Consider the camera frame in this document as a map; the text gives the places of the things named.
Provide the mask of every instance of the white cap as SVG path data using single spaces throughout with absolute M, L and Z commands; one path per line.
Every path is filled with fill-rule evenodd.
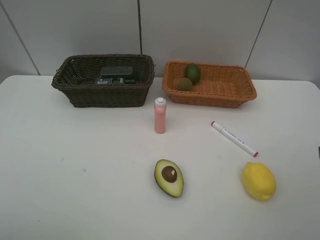
M 158 97 L 154 104 L 157 108 L 164 108 L 166 106 L 166 100 L 163 97 Z

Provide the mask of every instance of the avocado half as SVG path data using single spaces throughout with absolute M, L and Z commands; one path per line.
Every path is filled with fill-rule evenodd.
M 158 186 L 172 197 L 178 198 L 184 190 L 184 177 L 180 168 L 172 161 L 161 159 L 154 168 L 154 178 Z

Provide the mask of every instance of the wall seam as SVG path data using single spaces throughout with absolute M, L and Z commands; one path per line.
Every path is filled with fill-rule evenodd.
M 139 24 L 139 40 L 140 40 L 140 54 L 143 54 L 142 51 L 142 28 L 141 28 L 141 11 L 140 11 L 140 0 L 137 0 L 138 7 L 138 24 Z
M 246 63 L 245 63 L 245 66 L 244 66 L 245 68 L 247 67 L 247 65 L 248 65 L 248 63 L 249 63 L 249 60 L 250 60 L 251 55 L 252 55 L 252 52 L 253 52 L 253 50 L 254 50 L 254 48 L 255 48 L 255 45 L 256 45 L 257 40 L 258 40 L 258 37 L 259 37 L 259 35 L 260 35 L 261 29 L 262 29 L 262 27 L 263 27 L 264 24 L 265 24 L 265 20 L 266 20 L 266 17 L 267 17 L 267 15 L 268 15 L 268 12 L 269 12 L 269 9 L 270 9 L 270 7 L 271 7 L 272 2 L 273 2 L 273 0 L 270 1 L 269 6 L 268 6 L 268 8 L 267 8 L 267 10 L 266 10 L 266 12 L 265 12 L 265 15 L 264 15 L 263 21 L 262 21 L 262 23 L 261 23 L 261 26 L 260 26 L 260 28 L 259 28 L 258 34 L 256 35 L 256 38 L 255 38 L 254 43 L 253 43 L 253 46 L 252 46 L 252 48 L 251 48 L 249 57 L 248 57 L 248 59 L 247 59 L 247 61 L 246 61 Z
M 34 66 L 34 68 L 35 68 L 35 70 L 36 70 L 37 74 L 38 74 L 38 75 L 41 75 L 41 74 L 40 74 L 40 72 L 39 72 L 39 70 L 38 70 L 38 68 L 37 68 L 37 66 L 36 66 L 35 61 L 32 59 L 32 57 L 31 57 L 31 55 L 30 55 L 30 53 L 29 53 L 29 51 L 28 51 L 28 49 L 27 49 L 27 47 L 26 47 L 25 43 L 23 42 L 22 38 L 20 37 L 20 34 L 19 34 L 19 32 L 18 32 L 18 30 L 17 30 L 16 26 L 15 26 L 15 25 L 14 25 L 14 23 L 12 22 L 12 20 L 11 20 L 11 18 L 10 18 L 10 16 L 9 16 L 9 14 L 8 14 L 7 10 L 5 9 L 5 6 L 3 5 L 3 3 L 1 2 L 1 0 L 0 0 L 0 7 L 2 8 L 2 10 L 3 10 L 3 12 L 4 12 L 4 14 L 5 14 L 6 18 L 8 19 L 8 21 L 9 21 L 9 23 L 10 23 L 11 27 L 13 28 L 13 31 L 15 32 L 16 36 L 18 37 L 18 39 L 19 39 L 19 41 L 20 41 L 20 43 L 21 43 L 21 45 L 22 45 L 23 49 L 25 50 L 25 52 L 26 52 L 26 54 L 28 55 L 28 57 L 29 57 L 30 61 L 32 62 L 32 65 Z

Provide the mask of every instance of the avocado pit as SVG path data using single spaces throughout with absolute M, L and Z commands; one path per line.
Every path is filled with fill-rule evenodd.
M 161 175 L 169 183 L 174 183 L 177 180 L 178 174 L 173 166 L 166 166 L 162 169 Z

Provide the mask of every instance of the dark brown wicker basket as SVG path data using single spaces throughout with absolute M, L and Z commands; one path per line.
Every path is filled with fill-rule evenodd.
M 136 84 L 96 85 L 103 67 L 133 67 Z M 76 108 L 140 107 L 155 77 L 150 56 L 135 54 L 77 55 L 56 71 L 52 86 L 63 92 Z

